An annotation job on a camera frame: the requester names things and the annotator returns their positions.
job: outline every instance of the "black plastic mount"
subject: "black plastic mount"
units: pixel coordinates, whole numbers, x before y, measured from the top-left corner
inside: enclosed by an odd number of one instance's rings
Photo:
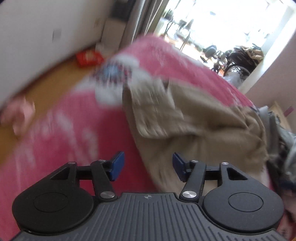
[[[186,182],[179,199],[198,203],[217,225],[239,233],[278,226],[284,213],[280,196],[228,162],[208,167],[197,160],[187,162],[175,153],[173,166]],[[205,180],[217,180],[217,188],[201,198]]]
[[[173,166],[186,182],[179,197],[118,198],[110,180],[123,163],[123,152],[85,167],[69,162],[22,192],[12,206],[22,230],[13,241],[285,240],[273,229],[283,215],[281,198],[229,163],[208,167],[175,153]],[[95,197],[79,187],[85,179],[92,180]],[[205,180],[218,186],[201,196]]]
[[[56,234],[83,223],[100,202],[117,199],[110,181],[124,165],[124,153],[111,160],[98,160],[78,167],[68,162],[16,197],[12,213],[22,230]],[[92,180],[95,198],[79,187],[79,180]]]

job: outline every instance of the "white wall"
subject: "white wall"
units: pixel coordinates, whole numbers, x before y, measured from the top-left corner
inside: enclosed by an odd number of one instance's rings
[[[274,41],[280,35],[281,31],[283,30],[285,25],[290,20],[293,13],[294,13],[294,10],[290,6],[287,6],[286,11],[284,12],[284,14],[283,14],[283,16],[281,18],[281,21],[279,22],[279,25],[277,26],[275,31],[268,36],[265,43],[261,46],[261,49],[262,49],[264,55],[266,55],[267,52],[270,50],[270,48],[273,45]]]
[[[46,69],[99,40],[113,3],[5,0],[0,5],[0,105]],[[61,29],[61,38],[53,42],[54,29]]]
[[[293,16],[291,22],[288,23],[288,26],[285,27],[284,32],[281,34],[282,36],[279,36],[276,40],[276,45],[272,46],[272,48],[275,48],[275,51],[279,50],[281,53],[274,61],[272,61],[270,67],[266,69],[264,74],[246,93],[246,96],[258,107],[264,105],[271,106],[273,101],[277,101],[283,111],[290,106],[293,106],[296,109],[295,26],[296,17]],[[294,33],[288,33],[287,31],[289,29],[293,30]],[[281,43],[286,42],[285,37],[288,37],[290,41],[283,50],[281,50]],[[267,53],[264,61],[268,61],[268,59],[272,60],[272,56],[268,58],[268,54],[269,53]],[[292,131],[296,133],[296,110],[293,111],[287,119]]]
[[[280,56],[283,49],[288,45],[296,30],[296,12],[291,16],[281,33],[274,41],[268,53],[265,55],[261,63],[255,68],[251,75],[239,87],[239,90],[247,95],[251,88],[257,89],[255,84],[262,81],[263,75],[271,67],[274,61]]]

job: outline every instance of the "bed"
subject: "bed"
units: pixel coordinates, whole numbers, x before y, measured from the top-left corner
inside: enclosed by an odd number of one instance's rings
[[[0,167],[0,238],[10,240],[19,231],[11,212],[14,198],[69,161],[89,165],[124,151],[125,166],[113,183],[116,193],[157,192],[121,106],[123,84],[151,76],[189,82],[225,105],[253,106],[235,87],[201,62],[183,55],[158,37],[138,38],[85,77],[35,122]],[[89,181],[82,182],[81,186],[93,193]]]

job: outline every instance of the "red package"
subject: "red package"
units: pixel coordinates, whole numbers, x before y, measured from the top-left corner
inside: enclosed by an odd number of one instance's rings
[[[76,59],[80,67],[100,65],[104,62],[104,58],[95,50],[82,51],[76,54]]]

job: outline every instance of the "metal screw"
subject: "metal screw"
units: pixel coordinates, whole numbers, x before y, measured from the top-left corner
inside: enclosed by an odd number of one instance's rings
[[[194,198],[197,196],[197,194],[194,191],[185,191],[182,193],[182,196],[186,198]]]
[[[102,192],[100,194],[101,198],[105,198],[105,199],[110,199],[115,197],[115,193],[114,192],[110,192],[110,191],[106,191],[106,192]]]

